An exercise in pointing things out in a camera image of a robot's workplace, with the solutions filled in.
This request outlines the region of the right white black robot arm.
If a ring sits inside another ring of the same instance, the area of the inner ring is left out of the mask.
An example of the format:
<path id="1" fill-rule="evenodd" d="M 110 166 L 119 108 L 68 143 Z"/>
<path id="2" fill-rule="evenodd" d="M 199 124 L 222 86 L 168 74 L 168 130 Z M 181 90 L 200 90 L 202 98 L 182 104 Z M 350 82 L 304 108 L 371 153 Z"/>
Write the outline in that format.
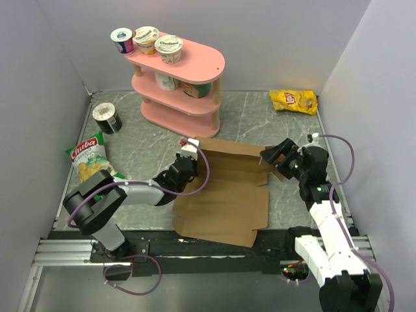
<path id="1" fill-rule="evenodd" d="M 302 258 L 315 277 L 323 311 L 375 311 L 383 283 L 358 255 L 343 216 L 339 197 L 328 179 L 329 153 L 319 145 L 319 135 L 296 145 L 286 138 L 260 152 L 262 160 L 285 178 L 295 178 L 305 206 L 320 237 L 306 227 L 292 227 L 284 243 L 291 259 Z"/>

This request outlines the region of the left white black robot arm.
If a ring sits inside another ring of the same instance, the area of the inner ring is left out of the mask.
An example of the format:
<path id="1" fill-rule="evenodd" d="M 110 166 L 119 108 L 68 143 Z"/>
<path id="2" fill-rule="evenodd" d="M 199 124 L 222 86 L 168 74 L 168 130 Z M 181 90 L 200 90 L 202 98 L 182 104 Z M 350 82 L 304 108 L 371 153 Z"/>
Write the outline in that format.
<path id="1" fill-rule="evenodd" d="M 99 170 L 63 199 L 73 224 L 84 236 L 93 237 L 105 256 L 122 261 L 131 253 L 126 236 L 111 220 L 122 205 L 163 206 L 184 192 L 198 175 L 198 156 L 177 153 L 168 169 L 148 181 L 128 181 Z"/>

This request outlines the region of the brown cardboard box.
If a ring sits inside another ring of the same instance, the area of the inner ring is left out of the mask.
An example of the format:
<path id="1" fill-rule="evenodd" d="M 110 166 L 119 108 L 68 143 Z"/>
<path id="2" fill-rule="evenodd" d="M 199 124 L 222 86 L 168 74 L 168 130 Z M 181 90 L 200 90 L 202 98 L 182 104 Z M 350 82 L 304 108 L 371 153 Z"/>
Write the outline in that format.
<path id="1" fill-rule="evenodd" d="M 268 175 L 283 176 L 261 158 L 264 146 L 199 138 L 205 157 L 185 196 L 174 202 L 172 225 L 192 239 L 252 247 L 268 226 Z"/>

